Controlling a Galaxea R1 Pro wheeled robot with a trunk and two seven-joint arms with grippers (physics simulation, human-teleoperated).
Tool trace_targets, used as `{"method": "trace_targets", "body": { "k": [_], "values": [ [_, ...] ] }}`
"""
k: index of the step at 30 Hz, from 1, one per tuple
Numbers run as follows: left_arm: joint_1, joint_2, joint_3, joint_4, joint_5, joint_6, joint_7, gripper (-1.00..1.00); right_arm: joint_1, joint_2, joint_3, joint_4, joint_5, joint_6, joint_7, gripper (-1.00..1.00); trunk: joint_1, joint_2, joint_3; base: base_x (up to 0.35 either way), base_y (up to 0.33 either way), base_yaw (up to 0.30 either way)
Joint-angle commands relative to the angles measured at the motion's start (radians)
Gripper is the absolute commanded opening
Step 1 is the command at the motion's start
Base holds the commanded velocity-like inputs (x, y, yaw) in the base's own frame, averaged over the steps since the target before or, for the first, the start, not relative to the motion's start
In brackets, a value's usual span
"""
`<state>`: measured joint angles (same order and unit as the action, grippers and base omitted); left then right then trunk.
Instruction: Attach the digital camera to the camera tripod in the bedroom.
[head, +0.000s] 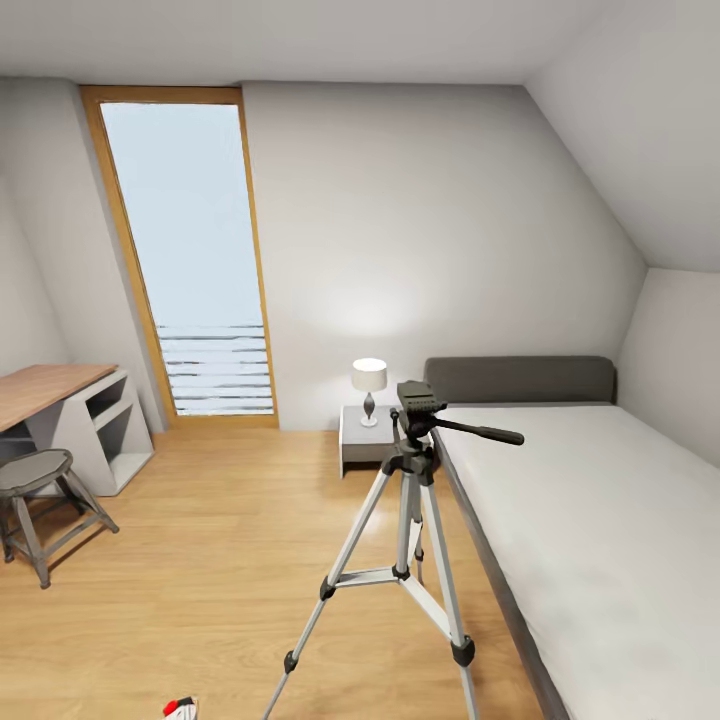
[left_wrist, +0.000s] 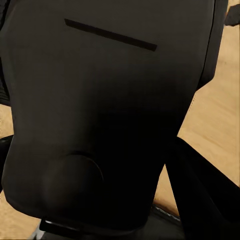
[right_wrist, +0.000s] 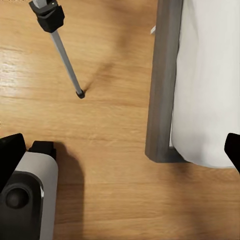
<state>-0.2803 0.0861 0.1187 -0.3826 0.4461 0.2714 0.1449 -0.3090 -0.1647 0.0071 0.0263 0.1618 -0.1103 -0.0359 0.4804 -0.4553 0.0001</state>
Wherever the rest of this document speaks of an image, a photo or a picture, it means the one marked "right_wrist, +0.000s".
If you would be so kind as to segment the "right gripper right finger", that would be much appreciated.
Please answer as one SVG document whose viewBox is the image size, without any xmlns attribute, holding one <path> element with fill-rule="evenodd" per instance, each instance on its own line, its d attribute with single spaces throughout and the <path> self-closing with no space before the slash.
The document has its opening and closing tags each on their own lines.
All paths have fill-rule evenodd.
<svg viewBox="0 0 240 240">
<path fill-rule="evenodd" d="M 227 135 L 224 151 L 240 173 L 240 134 L 231 132 Z"/>
</svg>

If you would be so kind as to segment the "camera tripod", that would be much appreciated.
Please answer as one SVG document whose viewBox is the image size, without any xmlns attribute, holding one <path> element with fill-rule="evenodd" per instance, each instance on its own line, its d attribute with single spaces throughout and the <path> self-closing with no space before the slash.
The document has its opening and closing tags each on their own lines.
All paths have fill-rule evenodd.
<svg viewBox="0 0 240 240">
<path fill-rule="evenodd" d="M 65 14 L 57 0 L 32 0 L 29 5 L 37 16 L 37 21 L 45 32 L 48 32 L 61 57 L 61 60 L 75 86 L 76 94 L 80 99 L 85 95 L 76 78 L 69 57 L 58 33 L 58 28 L 64 25 Z"/>
</svg>

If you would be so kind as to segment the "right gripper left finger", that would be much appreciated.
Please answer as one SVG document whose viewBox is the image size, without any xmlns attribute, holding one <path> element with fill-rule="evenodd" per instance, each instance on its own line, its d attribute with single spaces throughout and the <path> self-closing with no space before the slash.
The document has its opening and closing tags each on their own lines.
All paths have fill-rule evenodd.
<svg viewBox="0 0 240 240">
<path fill-rule="evenodd" d="M 26 145 L 22 133 L 0 138 L 0 193 L 25 153 Z"/>
</svg>

